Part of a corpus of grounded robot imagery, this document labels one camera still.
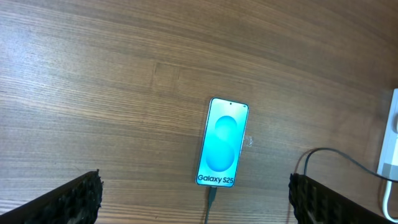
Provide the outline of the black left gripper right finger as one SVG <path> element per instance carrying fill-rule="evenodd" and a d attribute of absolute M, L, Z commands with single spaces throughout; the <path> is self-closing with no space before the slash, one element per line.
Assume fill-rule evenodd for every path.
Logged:
<path fill-rule="evenodd" d="M 291 174 L 289 202 L 299 224 L 387 224 L 390 221 L 319 182 Z"/>

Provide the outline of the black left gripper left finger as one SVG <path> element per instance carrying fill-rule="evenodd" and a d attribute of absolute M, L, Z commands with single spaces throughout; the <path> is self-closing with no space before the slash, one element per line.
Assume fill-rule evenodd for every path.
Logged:
<path fill-rule="evenodd" d="M 1 223 L 94 224 L 101 207 L 99 171 L 87 172 L 52 191 L 1 215 Z"/>

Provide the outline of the Galaxy S25 smartphone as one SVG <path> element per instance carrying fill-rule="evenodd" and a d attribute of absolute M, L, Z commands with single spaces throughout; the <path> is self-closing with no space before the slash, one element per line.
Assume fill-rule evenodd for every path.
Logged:
<path fill-rule="evenodd" d="M 249 106 L 214 97 L 210 100 L 195 182 L 209 187 L 235 185 Z"/>

